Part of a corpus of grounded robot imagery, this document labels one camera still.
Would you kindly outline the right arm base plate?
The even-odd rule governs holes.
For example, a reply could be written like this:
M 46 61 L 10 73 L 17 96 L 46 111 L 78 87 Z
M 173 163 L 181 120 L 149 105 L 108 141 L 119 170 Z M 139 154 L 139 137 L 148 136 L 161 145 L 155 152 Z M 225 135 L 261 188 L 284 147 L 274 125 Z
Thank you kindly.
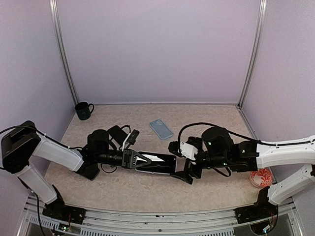
M 265 219 L 278 214 L 278 205 L 269 202 L 238 207 L 234 210 L 238 224 Z

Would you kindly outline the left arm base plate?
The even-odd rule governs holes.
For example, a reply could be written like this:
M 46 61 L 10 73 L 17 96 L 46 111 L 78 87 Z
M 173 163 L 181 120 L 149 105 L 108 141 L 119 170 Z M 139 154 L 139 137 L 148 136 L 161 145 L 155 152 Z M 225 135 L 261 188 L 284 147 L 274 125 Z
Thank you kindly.
M 42 214 L 53 219 L 82 225 L 86 210 L 55 200 L 50 204 L 45 204 Z

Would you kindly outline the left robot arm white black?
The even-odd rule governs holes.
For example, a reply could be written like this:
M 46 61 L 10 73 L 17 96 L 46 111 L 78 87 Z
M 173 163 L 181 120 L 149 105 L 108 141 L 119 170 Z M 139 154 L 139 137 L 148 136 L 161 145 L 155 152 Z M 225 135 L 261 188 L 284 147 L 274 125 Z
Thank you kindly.
M 91 133 L 83 148 L 59 143 L 39 131 L 30 120 L 0 133 L 3 135 L 0 144 L 3 169 L 16 175 L 45 204 L 50 204 L 49 210 L 59 219 L 69 214 L 69 208 L 62 203 L 56 187 L 31 163 L 32 156 L 57 163 L 89 180 L 94 180 L 98 175 L 99 164 L 135 169 L 152 162 L 132 149 L 118 150 L 103 129 Z

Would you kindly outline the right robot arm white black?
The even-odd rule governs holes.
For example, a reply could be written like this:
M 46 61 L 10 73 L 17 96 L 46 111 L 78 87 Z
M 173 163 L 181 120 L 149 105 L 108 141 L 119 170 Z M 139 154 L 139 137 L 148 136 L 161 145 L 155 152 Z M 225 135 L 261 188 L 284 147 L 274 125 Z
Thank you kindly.
M 308 188 L 315 181 L 315 138 L 310 136 L 300 140 L 283 142 L 263 142 L 249 137 L 234 143 L 232 131 L 211 125 L 200 138 L 192 137 L 187 142 L 180 139 L 170 142 L 170 153 L 186 159 L 182 171 L 172 173 L 172 177 L 192 184 L 200 178 L 202 170 L 226 168 L 228 172 L 250 172 L 259 169 L 303 164 L 297 172 L 283 181 L 260 190 L 257 202 L 252 206 L 252 214 L 262 218 L 287 198 Z

